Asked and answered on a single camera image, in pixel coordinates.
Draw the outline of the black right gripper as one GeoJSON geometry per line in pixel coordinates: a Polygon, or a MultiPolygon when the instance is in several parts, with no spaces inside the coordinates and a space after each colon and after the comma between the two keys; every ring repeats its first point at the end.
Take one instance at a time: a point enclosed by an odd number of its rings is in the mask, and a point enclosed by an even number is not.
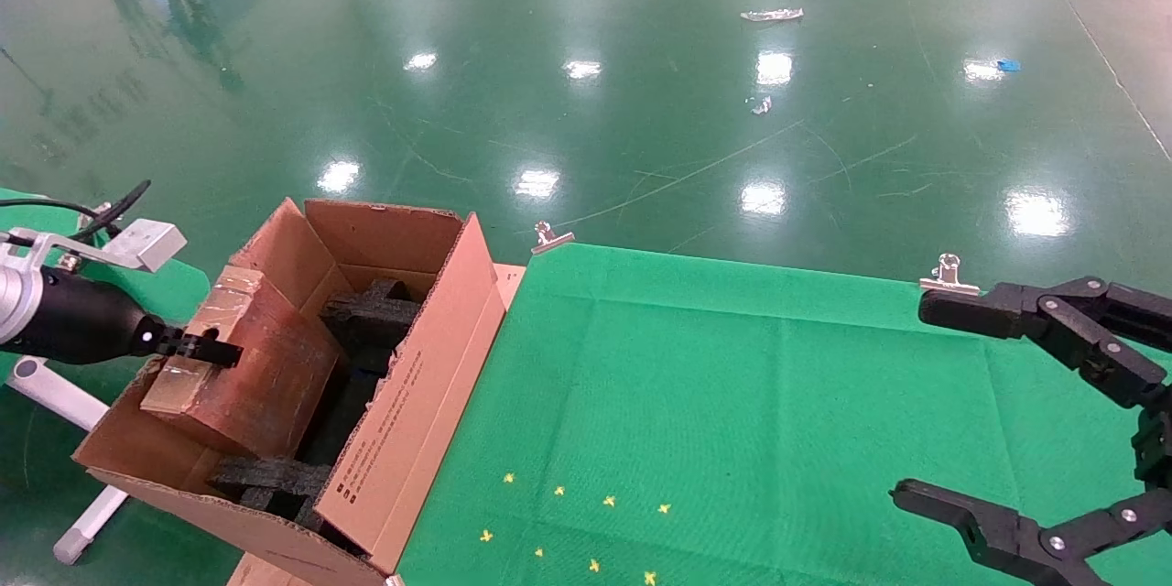
{"type": "Polygon", "coordinates": [[[1050,288],[996,282],[979,295],[927,289],[919,318],[987,338],[1027,339],[1123,409],[1142,407],[1134,479],[1156,489],[1050,527],[1013,507],[917,479],[897,482],[897,507],[953,527],[972,561],[1031,585],[1102,585],[1089,558],[1168,532],[1167,370],[1134,349],[1134,343],[1171,349],[1167,298],[1095,277],[1050,288]]]}

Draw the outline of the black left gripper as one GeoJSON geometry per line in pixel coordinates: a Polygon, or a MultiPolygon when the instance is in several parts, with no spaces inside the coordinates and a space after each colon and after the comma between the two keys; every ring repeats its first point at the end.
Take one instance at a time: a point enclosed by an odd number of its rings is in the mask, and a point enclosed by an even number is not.
{"type": "Polygon", "coordinates": [[[202,334],[172,331],[114,282],[88,280],[63,270],[42,270],[38,309],[4,352],[47,357],[60,364],[100,364],[113,357],[148,356],[166,339],[166,356],[203,364],[239,364],[244,349],[202,334]]]}

